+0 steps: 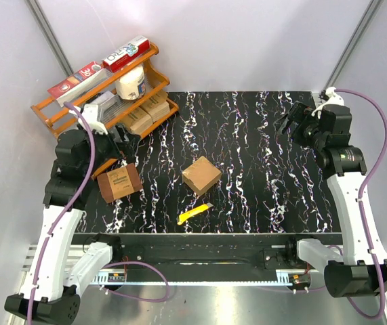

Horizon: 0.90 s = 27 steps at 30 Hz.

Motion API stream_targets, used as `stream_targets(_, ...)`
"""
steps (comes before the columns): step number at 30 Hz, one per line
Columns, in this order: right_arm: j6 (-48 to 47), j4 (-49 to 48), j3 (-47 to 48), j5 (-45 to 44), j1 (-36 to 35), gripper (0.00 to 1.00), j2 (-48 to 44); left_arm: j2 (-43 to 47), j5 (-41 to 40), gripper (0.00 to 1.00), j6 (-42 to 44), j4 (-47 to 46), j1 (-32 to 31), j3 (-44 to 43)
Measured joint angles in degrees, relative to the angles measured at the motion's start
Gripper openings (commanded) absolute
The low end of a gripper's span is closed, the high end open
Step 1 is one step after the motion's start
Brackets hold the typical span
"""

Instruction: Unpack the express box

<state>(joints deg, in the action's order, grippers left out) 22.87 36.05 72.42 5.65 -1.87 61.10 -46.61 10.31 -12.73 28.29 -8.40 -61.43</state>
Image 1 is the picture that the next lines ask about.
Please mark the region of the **brown cardboard express box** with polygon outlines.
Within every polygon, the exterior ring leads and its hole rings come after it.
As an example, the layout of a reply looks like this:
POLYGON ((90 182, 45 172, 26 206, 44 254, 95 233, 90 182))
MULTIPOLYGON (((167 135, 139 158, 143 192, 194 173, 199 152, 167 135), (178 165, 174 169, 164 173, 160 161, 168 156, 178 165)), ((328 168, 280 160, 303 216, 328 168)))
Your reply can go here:
POLYGON ((220 180, 221 175, 221 170, 201 156, 183 170, 182 179, 197 196, 202 196, 220 180))

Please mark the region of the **yellow utility knife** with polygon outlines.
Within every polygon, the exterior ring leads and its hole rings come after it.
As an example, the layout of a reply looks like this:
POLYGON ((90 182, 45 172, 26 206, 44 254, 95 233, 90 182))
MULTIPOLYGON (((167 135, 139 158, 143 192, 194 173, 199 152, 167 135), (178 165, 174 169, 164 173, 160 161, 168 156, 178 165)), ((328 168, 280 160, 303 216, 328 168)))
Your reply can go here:
POLYGON ((206 210, 210 209, 211 207, 213 207, 212 203, 206 203, 206 204, 202 204, 198 207, 195 207, 187 212, 180 214, 178 216, 177 225, 182 225, 190 218, 192 218, 200 213, 205 212, 206 210))

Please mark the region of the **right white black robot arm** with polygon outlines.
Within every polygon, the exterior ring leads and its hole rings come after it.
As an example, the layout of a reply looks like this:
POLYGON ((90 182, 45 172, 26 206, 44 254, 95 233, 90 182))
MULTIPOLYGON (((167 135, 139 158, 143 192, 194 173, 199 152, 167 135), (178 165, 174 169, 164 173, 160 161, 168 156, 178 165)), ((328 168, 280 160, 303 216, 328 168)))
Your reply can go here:
POLYGON ((387 290, 387 253, 378 236, 367 189, 367 167, 362 151, 350 145, 350 109, 326 104, 315 110, 296 102, 277 121, 277 133, 284 134, 292 123, 295 144, 311 148, 327 182, 338 212, 343 253, 327 248, 319 240, 297 240, 284 252, 293 268, 306 262, 324 276, 332 297, 378 296, 387 290))

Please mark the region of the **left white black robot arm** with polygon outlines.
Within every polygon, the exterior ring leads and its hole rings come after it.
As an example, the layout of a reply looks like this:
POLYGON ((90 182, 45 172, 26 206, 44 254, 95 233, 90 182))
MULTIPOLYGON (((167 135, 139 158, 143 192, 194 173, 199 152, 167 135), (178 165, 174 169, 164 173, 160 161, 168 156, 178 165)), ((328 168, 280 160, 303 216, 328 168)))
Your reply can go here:
POLYGON ((10 295, 4 308, 11 314, 42 324, 72 324, 81 296, 99 271, 123 260, 121 239, 96 234, 87 252, 70 269, 66 262, 79 220, 90 194, 97 188, 91 176, 117 160, 134 160, 140 141, 120 126, 106 134, 88 133, 84 127, 62 133, 43 198, 43 223, 37 250, 24 284, 10 295))

